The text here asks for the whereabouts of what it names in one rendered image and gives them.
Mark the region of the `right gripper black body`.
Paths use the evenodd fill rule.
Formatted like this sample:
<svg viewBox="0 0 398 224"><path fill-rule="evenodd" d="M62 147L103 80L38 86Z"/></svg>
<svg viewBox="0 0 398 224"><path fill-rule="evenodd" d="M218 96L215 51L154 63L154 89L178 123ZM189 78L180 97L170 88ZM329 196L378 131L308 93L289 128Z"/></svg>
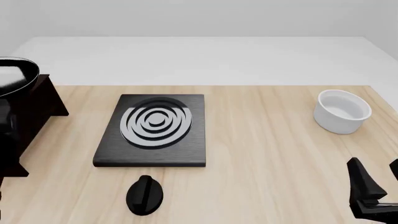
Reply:
<svg viewBox="0 0 398 224"><path fill-rule="evenodd" d="M357 219L375 222L398 222L398 203L379 203L377 200L349 199L350 209Z"/></svg>

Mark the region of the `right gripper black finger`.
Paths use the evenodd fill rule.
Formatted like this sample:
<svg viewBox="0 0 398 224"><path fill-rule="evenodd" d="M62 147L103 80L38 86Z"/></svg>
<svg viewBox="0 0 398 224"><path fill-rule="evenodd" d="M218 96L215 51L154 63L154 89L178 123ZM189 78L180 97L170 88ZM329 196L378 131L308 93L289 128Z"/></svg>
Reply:
<svg viewBox="0 0 398 224"><path fill-rule="evenodd" d="M387 195L369 175L361 161L353 157L347 162L350 200L379 200Z"/></svg>
<svg viewBox="0 0 398 224"><path fill-rule="evenodd" d="M394 177L398 180L398 159L391 162L389 164L389 167L390 167Z"/></svg>

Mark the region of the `black frying pan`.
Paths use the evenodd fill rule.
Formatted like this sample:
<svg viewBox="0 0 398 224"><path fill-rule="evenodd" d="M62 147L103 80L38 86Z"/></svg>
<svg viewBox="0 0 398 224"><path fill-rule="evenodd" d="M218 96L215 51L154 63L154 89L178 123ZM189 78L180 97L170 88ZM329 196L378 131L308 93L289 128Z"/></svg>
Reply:
<svg viewBox="0 0 398 224"><path fill-rule="evenodd" d="M0 57L0 98L28 92L39 77L36 63L20 57Z"/></svg>

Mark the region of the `white ceramic bowl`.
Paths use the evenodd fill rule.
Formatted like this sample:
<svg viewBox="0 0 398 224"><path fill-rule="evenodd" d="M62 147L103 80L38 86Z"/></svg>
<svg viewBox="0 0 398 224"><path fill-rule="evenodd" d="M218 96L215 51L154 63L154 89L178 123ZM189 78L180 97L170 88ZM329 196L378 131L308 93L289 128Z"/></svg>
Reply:
<svg viewBox="0 0 398 224"><path fill-rule="evenodd" d="M316 123L335 134L352 134L371 117L372 109L361 97L343 90L325 90L317 96Z"/></svg>

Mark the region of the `round black stove knob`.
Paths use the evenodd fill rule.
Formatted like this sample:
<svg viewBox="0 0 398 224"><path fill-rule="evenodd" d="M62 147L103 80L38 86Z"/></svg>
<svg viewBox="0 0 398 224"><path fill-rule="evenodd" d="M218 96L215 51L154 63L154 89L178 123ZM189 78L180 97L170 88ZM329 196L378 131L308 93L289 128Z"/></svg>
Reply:
<svg viewBox="0 0 398 224"><path fill-rule="evenodd" d="M126 205L133 214L147 216L160 207L163 198L159 182L149 175L142 175L127 191Z"/></svg>

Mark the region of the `flat black stove plate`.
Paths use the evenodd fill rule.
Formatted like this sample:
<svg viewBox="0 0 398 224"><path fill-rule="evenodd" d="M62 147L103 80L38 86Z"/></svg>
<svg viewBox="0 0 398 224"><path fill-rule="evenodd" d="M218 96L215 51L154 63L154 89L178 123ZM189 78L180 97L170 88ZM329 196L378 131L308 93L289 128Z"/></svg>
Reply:
<svg viewBox="0 0 398 224"><path fill-rule="evenodd" d="M203 95L121 95L95 167L205 167Z"/></svg>

